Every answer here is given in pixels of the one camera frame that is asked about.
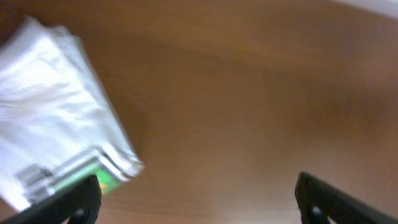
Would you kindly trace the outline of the white t-shirt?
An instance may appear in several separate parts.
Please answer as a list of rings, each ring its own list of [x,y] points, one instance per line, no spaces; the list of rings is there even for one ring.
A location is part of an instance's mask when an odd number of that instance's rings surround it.
[[[110,192],[143,167],[81,40],[28,18],[1,47],[1,198],[21,212],[91,174]]]

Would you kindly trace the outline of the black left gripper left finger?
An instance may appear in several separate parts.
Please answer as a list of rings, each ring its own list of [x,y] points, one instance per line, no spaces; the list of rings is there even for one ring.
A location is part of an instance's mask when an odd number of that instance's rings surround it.
[[[89,175],[1,224],[90,224],[101,207],[98,178]]]

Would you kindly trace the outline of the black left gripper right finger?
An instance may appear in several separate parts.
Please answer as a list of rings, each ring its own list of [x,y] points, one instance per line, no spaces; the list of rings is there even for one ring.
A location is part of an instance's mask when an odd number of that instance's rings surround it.
[[[298,175],[295,198],[304,224],[397,224],[397,219],[356,200],[307,172]]]

